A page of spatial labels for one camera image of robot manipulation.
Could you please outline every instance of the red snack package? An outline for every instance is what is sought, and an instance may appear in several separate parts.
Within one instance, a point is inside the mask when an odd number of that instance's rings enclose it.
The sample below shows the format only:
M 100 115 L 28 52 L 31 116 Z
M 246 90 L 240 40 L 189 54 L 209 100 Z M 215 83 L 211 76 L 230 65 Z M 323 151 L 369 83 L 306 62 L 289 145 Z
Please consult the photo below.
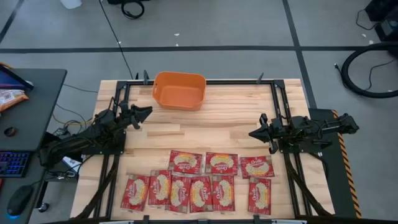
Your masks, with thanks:
M 201 154 L 172 150 L 169 160 L 169 169 L 187 174 L 200 174 L 201 158 Z
M 172 189 L 171 170 L 152 170 L 150 172 L 148 205 L 166 205 L 169 203 Z
M 206 173 L 238 174 L 238 155 L 206 152 Z
M 187 213 L 190 187 L 190 177 L 179 177 L 173 175 L 170 203 L 166 205 L 166 210 Z
M 244 179 L 249 177 L 275 177 L 271 156 L 241 157 Z
M 249 212 L 271 214 L 271 180 L 251 177 L 249 186 Z
M 144 175 L 130 175 L 120 207 L 143 211 L 147 199 L 148 186 L 149 177 Z
M 190 212 L 212 212 L 210 177 L 192 178 L 190 190 Z
M 234 176 L 213 176 L 214 211 L 235 211 Z

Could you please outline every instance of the orange plastic bin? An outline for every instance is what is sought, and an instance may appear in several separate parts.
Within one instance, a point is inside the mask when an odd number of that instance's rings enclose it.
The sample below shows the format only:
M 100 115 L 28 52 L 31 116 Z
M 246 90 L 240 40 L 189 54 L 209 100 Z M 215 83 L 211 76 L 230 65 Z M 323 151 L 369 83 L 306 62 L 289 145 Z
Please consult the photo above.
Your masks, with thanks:
M 199 74 L 160 72 L 152 96 L 162 108 L 197 111 L 205 99 L 205 89 L 206 79 Z

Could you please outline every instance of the wood plank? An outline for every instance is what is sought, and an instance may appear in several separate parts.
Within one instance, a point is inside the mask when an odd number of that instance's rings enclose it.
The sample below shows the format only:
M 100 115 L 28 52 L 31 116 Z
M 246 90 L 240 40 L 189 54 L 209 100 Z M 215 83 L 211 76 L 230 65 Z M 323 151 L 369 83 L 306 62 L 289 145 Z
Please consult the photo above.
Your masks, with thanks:
M 285 80 L 292 116 L 309 116 L 300 80 Z M 114 96 L 116 81 L 102 81 L 98 93 L 95 113 L 106 109 Z M 268 145 L 249 138 L 248 132 L 256 129 L 261 113 L 275 117 L 271 88 L 265 85 L 208 85 L 206 98 L 200 111 L 163 110 L 153 100 L 151 86 L 134 86 L 130 91 L 129 103 L 137 106 L 153 106 L 154 112 L 142 124 L 140 130 L 127 129 L 125 154 L 121 156 L 113 203 L 112 219 L 141 220 L 144 215 L 150 219 L 250 219 L 248 210 L 247 179 L 241 174 L 235 177 L 236 211 L 175 214 L 163 209 L 146 206 L 143 212 L 129 212 L 120 209 L 120 203 L 128 174 L 149 175 L 152 169 L 166 169 L 170 150 L 194 152 L 227 152 L 239 156 L 268 155 Z M 71 217 L 79 214 L 98 187 L 102 156 L 94 156 L 81 168 L 81 177 L 76 190 Z M 272 211 L 264 218 L 293 218 L 289 185 L 283 156 L 272 155 L 275 177 L 272 177 Z M 322 163 L 308 155 L 302 155 L 302 164 L 308 188 L 315 198 L 333 213 L 330 193 L 323 172 Z M 303 204 L 298 194 L 301 211 Z

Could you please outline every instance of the keyboard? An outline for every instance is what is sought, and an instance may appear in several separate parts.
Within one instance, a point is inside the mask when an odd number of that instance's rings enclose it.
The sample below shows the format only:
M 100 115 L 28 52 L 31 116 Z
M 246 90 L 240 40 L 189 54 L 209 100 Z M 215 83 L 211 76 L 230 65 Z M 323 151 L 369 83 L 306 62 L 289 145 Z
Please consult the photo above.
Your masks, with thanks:
M 0 151 L 0 178 L 24 177 L 30 152 Z

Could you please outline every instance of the wooden table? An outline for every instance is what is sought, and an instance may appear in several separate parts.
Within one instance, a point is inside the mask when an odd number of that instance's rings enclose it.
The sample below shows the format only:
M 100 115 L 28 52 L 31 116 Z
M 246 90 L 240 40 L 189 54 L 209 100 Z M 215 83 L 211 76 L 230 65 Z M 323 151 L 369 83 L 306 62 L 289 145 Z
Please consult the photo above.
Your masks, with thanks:
M 303 88 L 299 79 L 286 79 L 286 91 L 292 116 L 309 116 Z M 102 81 L 98 93 L 95 113 L 106 109 L 114 96 L 116 82 Z M 175 219 L 252 219 L 248 212 L 249 181 L 241 176 L 235 178 L 236 211 L 175 214 L 146 205 L 143 212 L 128 212 L 120 209 L 121 199 L 128 174 L 149 175 L 152 169 L 166 169 L 170 150 L 194 152 L 235 153 L 239 156 L 268 155 L 268 145 L 250 138 L 248 132 L 259 127 L 261 113 L 275 117 L 271 88 L 265 85 L 208 85 L 206 97 L 200 111 L 164 110 L 151 95 L 152 86 L 134 86 L 129 103 L 137 106 L 153 106 L 153 113 L 142 124 L 140 130 L 127 128 L 125 153 L 120 158 L 112 220 L 142 220 L 149 215 L 151 220 Z M 301 155 L 307 187 L 323 207 L 333 213 L 333 205 L 322 163 Z M 103 156 L 93 156 L 80 171 L 71 217 L 78 215 L 90 201 L 98 188 Z M 287 182 L 283 155 L 272 155 L 275 177 L 272 177 L 272 211 L 263 218 L 293 218 L 293 209 Z M 304 214 L 301 192 L 298 192 L 300 212 Z M 108 193 L 104 194 L 101 215 L 104 215 Z

